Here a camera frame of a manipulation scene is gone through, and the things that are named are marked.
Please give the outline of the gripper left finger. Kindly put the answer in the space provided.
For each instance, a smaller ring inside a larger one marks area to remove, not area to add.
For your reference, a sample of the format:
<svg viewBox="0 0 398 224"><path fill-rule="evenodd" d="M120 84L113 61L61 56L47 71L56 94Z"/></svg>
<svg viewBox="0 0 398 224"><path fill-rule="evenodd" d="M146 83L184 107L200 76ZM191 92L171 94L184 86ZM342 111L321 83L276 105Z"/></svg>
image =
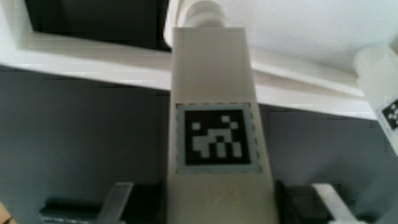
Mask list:
<svg viewBox="0 0 398 224"><path fill-rule="evenodd" d="M100 202L49 198L40 209L43 224L166 224L161 184L120 182Z"/></svg>

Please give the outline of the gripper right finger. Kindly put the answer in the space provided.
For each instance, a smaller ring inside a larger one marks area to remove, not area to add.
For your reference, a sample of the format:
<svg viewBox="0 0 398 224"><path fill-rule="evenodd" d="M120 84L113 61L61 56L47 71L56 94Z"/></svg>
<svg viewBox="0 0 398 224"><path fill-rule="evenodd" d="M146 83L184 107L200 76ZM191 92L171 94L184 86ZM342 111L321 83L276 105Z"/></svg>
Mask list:
<svg viewBox="0 0 398 224"><path fill-rule="evenodd" d="M282 224L369 224L347 207L331 184L287 185L276 182Z"/></svg>

